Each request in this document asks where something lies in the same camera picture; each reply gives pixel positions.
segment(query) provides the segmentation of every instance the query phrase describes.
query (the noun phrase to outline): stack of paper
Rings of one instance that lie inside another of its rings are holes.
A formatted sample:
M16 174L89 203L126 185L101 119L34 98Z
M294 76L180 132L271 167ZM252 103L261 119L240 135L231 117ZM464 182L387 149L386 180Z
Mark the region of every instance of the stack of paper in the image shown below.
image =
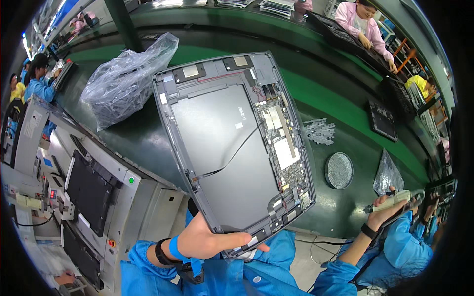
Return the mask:
M295 10L292 0L263 0L260 11L265 11L290 19L292 10Z
M245 8L254 0L217 0L218 6Z

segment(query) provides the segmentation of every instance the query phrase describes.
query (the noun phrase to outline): black cable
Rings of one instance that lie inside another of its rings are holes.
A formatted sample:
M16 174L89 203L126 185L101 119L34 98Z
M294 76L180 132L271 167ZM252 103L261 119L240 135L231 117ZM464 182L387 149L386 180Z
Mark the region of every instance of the black cable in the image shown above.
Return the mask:
M303 240L297 240L295 239L295 241L299 241L299 242L306 242L306 243L312 243L312 244L317 244L317 243L327 243L327 244L331 244L333 246L342 246L342 245L345 245L345 244L350 244L352 243L352 241L350 242L308 242L308 241L303 241Z
M218 170L209 172L209 173L205 173L205 174L196 176L196 177L192 178L192 181L193 181L193 182L196 182L196 181L199 180L199 179L202 179L202 178L205 178L205 177L209 177L209 176L214 175L214 174L220 172L221 170L225 169L225 168L229 165L229 163L234 159L234 157L237 155L237 152L240 150L240 148L242 148L242 146L245 144L245 142L247 142L247 140L254 134L254 132L255 132L264 122L265 122L265 121L262 121L261 123L259 123L259 124L257 125L257 127L248 135L248 137L242 142L242 144L240 145L240 147L237 149L237 151L235 151L234 155L230 158L230 160L227 162L227 164L226 164L224 167L222 167L221 169L218 169Z
M29 227L29 226L35 227L35 226L45 225L46 223L48 223L51 220L51 218L53 218L53 214L54 214L54 211L51 213L51 216L48 218L48 220L46 220L46 221L44 221L43 223L40 223L40 224L24 225L24 224L17 223L17 225L25 226L25 227Z

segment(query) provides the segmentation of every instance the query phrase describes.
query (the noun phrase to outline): machine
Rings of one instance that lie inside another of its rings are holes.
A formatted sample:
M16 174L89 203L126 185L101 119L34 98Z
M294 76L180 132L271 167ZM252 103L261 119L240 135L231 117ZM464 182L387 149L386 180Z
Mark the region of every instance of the machine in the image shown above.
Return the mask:
M47 120L57 127L40 147ZM119 295L120 261L128 260L137 240L169 236L184 193L115 155L65 112L37 98L15 141L9 154L14 161L2 164L4 184L39 201L39 215L52 212L61 245L82 275L101 293ZM15 177L6 178L6 170ZM11 194L9 200L17 203ZM31 216L31 208L21 209ZM35 228L28 227L27 239L35 239Z

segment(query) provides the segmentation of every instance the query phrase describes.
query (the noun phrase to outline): clear plastic bag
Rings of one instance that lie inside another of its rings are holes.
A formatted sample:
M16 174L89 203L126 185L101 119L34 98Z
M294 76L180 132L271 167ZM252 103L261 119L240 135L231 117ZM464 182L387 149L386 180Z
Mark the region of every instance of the clear plastic bag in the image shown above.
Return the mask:
M393 163L390 158L390 155L384 149L382 158L380 159L379 169L375 176L373 188L379 196L382 196L390 191L389 186L394 186L396 191L400 191L403 190L405 182L395 166L395 163Z
M153 92L150 75L166 69L178 43L177 37L165 33L146 51L125 50L95 70L82 91L81 101L90 105L97 131L143 108Z

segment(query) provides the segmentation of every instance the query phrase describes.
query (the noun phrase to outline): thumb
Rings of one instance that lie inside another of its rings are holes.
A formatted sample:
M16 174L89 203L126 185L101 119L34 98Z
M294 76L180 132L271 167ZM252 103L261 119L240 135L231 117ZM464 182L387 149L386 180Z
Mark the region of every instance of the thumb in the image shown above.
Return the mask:
M252 236L245 232L215 234L217 246L219 250L234 249L244 246L252 240Z

